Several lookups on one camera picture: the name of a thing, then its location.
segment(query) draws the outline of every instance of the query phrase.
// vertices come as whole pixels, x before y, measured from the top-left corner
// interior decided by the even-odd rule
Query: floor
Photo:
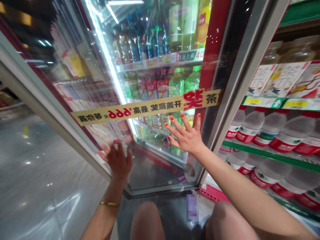
[[[79,239],[108,181],[35,114],[0,123],[0,135],[1,239]],[[123,198],[112,239],[130,239],[131,219],[146,200],[169,219],[163,221],[167,239],[197,239],[201,227],[195,226],[214,204],[201,198],[190,220],[188,194]]]

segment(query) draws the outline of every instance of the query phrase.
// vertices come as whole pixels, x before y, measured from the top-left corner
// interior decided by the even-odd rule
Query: red bottle cap
[[[290,112],[290,109],[279,108],[279,109],[276,109],[275,112],[287,114],[288,112]]]
[[[320,117],[320,112],[303,111],[301,116],[311,117],[311,118],[318,118],[318,117]]]
[[[257,111],[257,112],[265,112],[268,109],[267,108],[262,108],[262,107],[256,107],[254,110]]]
[[[240,105],[239,110],[246,110],[247,106]]]

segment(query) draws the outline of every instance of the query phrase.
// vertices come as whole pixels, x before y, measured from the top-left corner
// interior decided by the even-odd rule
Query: left hand
[[[112,179],[117,181],[126,181],[132,168],[132,152],[127,152],[125,157],[121,143],[118,143],[118,150],[112,142],[108,142],[110,149],[102,144],[103,151],[98,151],[97,154],[109,164],[112,170]]]

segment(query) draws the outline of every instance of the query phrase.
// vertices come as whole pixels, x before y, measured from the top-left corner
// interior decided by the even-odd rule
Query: promotional banner
[[[81,126],[88,126],[91,124],[145,117],[148,115],[215,106],[218,103],[220,92],[221,89],[206,92],[204,89],[197,89],[195,91],[186,92],[183,96],[95,108],[72,112],[71,114]]]

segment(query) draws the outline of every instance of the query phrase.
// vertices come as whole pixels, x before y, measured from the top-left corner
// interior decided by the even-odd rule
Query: bracelet
[[[108,205],[110,207],[119,207],[119,204],[118,203],[113,203],[113,202],[104,202],[104,201],[101,201],[99,204],[101,205]]]

